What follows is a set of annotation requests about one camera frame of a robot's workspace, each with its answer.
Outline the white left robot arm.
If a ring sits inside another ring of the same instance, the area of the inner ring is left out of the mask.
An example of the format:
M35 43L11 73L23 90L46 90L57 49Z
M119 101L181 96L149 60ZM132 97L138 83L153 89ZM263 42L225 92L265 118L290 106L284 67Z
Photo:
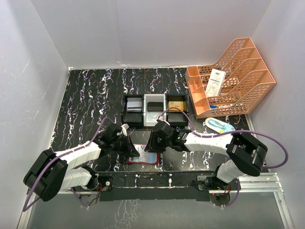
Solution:
M93 140L80 146L58 152L44 150L25 175L23 183L45 202L54 198L59 191L71 187L96 189L98 178L82 164L110 153L123 158L140 156L127 129L127 124L110 124Z

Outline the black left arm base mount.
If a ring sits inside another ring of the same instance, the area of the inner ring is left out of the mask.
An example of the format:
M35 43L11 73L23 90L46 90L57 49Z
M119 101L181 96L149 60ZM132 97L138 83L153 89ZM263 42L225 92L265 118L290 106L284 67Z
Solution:
M96 204L101 196L102 191L110 191L112 189L112 179L109 177L99 177L99 174L93 171L89 167L80 167L75 169L81 175L80 181L70 188L70 191L76 196L83 207L87 210L91 204ZM85 194L81 194L82 191L96 191L96 197L90 202L85 201Z

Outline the red leather card holder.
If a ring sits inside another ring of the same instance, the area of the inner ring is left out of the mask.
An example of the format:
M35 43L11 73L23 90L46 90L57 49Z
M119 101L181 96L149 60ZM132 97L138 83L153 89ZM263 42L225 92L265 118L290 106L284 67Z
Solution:
M127 158L129 164L157 165L159 163L159 154L144 151L145 145L135 144L135 149L139 152L139 157Z

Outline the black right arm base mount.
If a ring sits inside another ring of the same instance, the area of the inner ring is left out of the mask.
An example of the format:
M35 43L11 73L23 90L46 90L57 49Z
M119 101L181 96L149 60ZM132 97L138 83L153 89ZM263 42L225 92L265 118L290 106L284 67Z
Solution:
M210 194L210 201L220 207L233 203L237 196L231 200L231 192L236 190L239 193L241 189L240 182L236 179L225 183L216 176L198 176L191 182L191 186L199 191L207 191Z

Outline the white VIP chip card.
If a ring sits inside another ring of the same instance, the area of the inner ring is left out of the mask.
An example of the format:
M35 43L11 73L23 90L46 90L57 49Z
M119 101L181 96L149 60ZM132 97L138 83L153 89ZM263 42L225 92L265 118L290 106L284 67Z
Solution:
M141 112L142 111L142 98L141 97L128 97L126 103L127 112Z

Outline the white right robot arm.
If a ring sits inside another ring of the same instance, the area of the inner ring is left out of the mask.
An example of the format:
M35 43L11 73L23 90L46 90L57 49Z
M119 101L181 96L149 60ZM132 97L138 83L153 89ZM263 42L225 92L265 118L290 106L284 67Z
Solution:
M203 134L190 129L176 130L167 122L159 121L151 131L145 151L163 153L168 147L177 152L203 151L229 156L229 161L218 165L210 177L195 181L205 189L225 189L243 175L259 176L268 151L265 144L244 131Z

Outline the gold magnetic stripe card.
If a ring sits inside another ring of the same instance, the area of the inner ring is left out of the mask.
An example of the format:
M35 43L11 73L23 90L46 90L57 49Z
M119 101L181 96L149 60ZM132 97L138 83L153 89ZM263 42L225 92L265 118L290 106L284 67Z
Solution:
M178 112L179 110L186 111L185 101L169 101L169 112Z

